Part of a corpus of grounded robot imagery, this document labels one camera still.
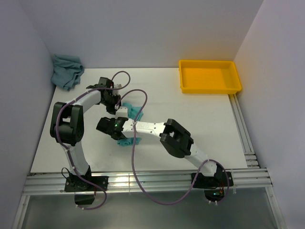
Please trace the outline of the teal green t-shirt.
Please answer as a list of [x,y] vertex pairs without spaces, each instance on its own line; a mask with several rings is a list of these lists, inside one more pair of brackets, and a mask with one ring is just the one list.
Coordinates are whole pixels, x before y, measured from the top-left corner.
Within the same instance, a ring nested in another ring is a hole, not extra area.
[[[124,102],[122,105],[126,106],[128,108],[128,118],[130,118],[130,119],[134,119],[141,109],[140,106],[132,106],[131,103]],[[125,138],[125,139],[118,140],[117,144],[122,147],[131,146],[131,145],[133,145],[134,140],[135,140],[135,144],[138,145],[141,141],[141,138],[140,137]]]

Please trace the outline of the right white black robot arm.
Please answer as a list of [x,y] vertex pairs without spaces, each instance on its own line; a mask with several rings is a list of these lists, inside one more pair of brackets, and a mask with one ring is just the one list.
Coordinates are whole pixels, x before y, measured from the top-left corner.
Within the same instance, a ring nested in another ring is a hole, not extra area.
[[96,129],[109,135],[114,140],[133,137],[133,133],[157,137],[165,150],[175,158],[184,158],[196,168],[206,161],[199,174],[191,173],[194,188],[215,189],[234,185],[232,173],[225,172],[219,163],[209,159],[194,143],[191,133],[173,119],[164,123],[134,121],[126,117],[103,117]]

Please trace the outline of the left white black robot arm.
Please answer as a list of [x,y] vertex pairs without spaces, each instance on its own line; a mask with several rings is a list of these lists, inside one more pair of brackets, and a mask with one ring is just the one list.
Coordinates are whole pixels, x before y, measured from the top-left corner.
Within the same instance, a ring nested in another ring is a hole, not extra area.
[[102,104],[106,111],[116,114],[121,106],[119,90],[124,86],[115,84],[113,79],[101,77],[97,84],[90,85],[86,91],[69,102],[56,102],[53,107],[50,135],[63,148],[69,168],[65,190],[75,193],[77,207],[92,210],[95,200],[92,194],[88,198],[82,191],[102,191],[106,193],[108,177],[92,176],[91,167],[86,161],[81,140],[84,135],[84,114],[95,105]]

